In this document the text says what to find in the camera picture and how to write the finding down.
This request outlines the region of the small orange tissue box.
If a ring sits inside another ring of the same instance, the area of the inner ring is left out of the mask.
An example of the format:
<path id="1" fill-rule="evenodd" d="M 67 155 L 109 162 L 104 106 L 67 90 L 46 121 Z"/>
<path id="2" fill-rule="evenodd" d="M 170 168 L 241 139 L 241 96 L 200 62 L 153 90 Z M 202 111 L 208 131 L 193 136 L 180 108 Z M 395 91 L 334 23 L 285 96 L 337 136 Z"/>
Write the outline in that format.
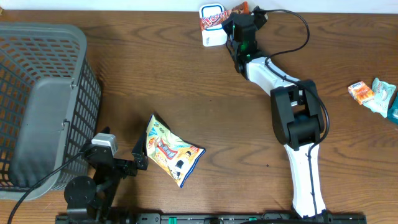
<path id="1" fill-rule="evenodd" d="M 350 85 L 348 87 L 348 92 L 360 105 L 373 100 L 375 96 L 372 89 L 363 81 Z"/>

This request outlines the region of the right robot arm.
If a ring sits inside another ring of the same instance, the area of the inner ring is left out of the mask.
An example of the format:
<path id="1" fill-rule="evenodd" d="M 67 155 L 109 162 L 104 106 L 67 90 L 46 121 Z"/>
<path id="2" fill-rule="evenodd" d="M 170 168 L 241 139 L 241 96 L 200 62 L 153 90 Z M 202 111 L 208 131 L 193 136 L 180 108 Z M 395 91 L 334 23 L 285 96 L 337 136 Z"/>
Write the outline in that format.
<path id="1" fill-rule="evenodd" d="M 320 189 L 318 151 L 329 132 L 330 119 L 312 80 L 291 77 L 257 46 L 256 32 L 267 22 L 267 11 L 232 13 L 222 23 L 226 47 L 235 69 L 271 98 L 272 128 L 290 163 L 294 220 L 327 223 Z"/>

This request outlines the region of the mint green wipes packet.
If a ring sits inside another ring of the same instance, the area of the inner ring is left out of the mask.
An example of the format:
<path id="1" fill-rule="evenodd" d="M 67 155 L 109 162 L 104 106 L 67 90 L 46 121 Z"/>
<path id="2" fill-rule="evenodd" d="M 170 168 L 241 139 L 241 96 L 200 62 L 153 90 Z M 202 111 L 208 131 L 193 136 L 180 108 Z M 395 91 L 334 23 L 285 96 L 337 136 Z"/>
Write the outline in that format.
<path id="1" fill-rule="evenodd" d="M 387 117 L 389 103 L 396 86 L 375 78 L 372 84 L 372 91 L 375 93 L 374 98 L 364 104 L 373 113 L 379 113 L 383 118 Z"/>

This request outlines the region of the teal mouthwash bottle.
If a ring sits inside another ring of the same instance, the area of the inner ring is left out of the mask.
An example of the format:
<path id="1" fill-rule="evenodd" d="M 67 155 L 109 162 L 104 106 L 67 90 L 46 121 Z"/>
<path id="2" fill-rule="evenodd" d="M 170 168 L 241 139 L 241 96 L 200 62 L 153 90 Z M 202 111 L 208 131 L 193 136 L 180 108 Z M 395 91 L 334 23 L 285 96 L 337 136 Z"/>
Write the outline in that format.
<path id="1" fill-rule="evenodd" d="M 387 112 L 387 118 L 394 124 L 398 124 L 398 95 Z"/>

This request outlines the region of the orange red snack bar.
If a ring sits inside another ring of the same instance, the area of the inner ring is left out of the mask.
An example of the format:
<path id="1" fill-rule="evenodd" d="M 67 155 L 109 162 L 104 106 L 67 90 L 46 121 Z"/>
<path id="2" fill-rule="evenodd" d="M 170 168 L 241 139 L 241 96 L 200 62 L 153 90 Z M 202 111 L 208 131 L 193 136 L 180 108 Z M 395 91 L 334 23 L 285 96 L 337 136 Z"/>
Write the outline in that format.
<path id="1" fill-rule="evenodd" d="M 203 6 L 201 8 L 202 15 L 200 16 L 200 27 L 201 31 L 207 30 L 211 27 L 216 27 L 221 25 L 222 22 L 227 20 L 227 18 L 232 13 L 237 14 L 248 14 L 248 2 L 244 1 L 241 4 L 233 7 L 230 10 L 224 11 L 219 4 Z"/>

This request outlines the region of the large snack chip bag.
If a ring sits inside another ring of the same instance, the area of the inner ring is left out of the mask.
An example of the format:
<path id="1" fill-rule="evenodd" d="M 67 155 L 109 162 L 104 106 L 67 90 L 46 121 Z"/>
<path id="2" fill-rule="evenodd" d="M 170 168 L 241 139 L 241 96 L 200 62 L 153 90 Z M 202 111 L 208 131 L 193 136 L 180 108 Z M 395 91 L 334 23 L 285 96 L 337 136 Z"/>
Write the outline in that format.
<path id="1" fill-rule="evenodd" d="M 182 188 L 206 149 L 184 141 L 169 126 L 152 114 L 146 129 L 147 156 Z"/>

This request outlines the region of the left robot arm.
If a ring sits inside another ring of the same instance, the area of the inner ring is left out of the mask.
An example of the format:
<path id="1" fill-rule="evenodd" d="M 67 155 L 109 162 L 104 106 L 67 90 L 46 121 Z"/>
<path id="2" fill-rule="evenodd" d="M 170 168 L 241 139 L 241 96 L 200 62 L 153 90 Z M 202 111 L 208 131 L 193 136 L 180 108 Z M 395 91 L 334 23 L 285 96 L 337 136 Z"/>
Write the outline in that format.
<path id="1" fill-rule="evenodd" d="M 75 177 L 65 187 L 67 214 L 55 218 L 56 223 L 134 223 L 131 212 L 112 206 L 119 183 L 137 171 L 146 170 L 149 164 L 146 150 L 146 133 L 142 133 L 132 149 L 133 160 L 117 159 L 116 136 L 104 128 L 87 140 L 80 152 L 82 158 L 95 169 L 93 177 Z"/>

